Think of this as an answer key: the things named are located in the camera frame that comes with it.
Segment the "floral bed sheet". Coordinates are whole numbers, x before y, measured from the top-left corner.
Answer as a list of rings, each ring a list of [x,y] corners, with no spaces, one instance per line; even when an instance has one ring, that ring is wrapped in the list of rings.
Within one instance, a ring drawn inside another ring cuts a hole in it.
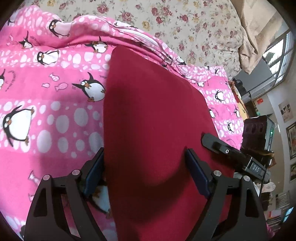
[[[242,27],[231,1],[24,1],[70,22],[82,15],[107,16],[164,41],[187,64],[240,71]]]

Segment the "dark red garment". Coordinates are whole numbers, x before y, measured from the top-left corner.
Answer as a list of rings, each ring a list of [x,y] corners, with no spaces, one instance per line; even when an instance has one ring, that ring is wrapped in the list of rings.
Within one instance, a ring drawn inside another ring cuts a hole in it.
[[[119,240],[185,240],[206,204],[185,166],[192,148],[213,169],[233,169],[201,144],[216,134],[203,95],[126,47],[109,62],[104,162]]]

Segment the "pink penguin blanket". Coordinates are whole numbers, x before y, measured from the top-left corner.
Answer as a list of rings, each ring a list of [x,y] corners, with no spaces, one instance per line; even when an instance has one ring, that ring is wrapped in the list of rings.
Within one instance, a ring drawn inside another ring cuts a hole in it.
[[[105,16],[65,22],[38,6],[18,9],[1,30],[1,214],[19,239],[41,178],[69,173],[104,145],[117,46],[187,78],[205,97],[219,138],[241,146],[243,119],[222,66],[189,64],[143,27]]]

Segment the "window with bars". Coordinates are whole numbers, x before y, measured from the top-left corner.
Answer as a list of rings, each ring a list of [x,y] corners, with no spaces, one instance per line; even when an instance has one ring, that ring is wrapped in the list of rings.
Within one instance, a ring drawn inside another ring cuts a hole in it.
[[[283,82],[294,52],[295,38],[291,31],[287,31],[272,43],[263,54],[262,58],[271,72],[271,77],[267,79],[267,83],[271,87]]]

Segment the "beige pillow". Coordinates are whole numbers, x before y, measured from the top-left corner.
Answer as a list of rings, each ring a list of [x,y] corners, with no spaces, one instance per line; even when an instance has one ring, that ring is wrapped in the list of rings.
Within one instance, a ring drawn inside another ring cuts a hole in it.
[[[266,0],[236,0],[231,3],[237,11],[242,26],[240,65],[243,71],[251,74],[274,40],[283,18]]]

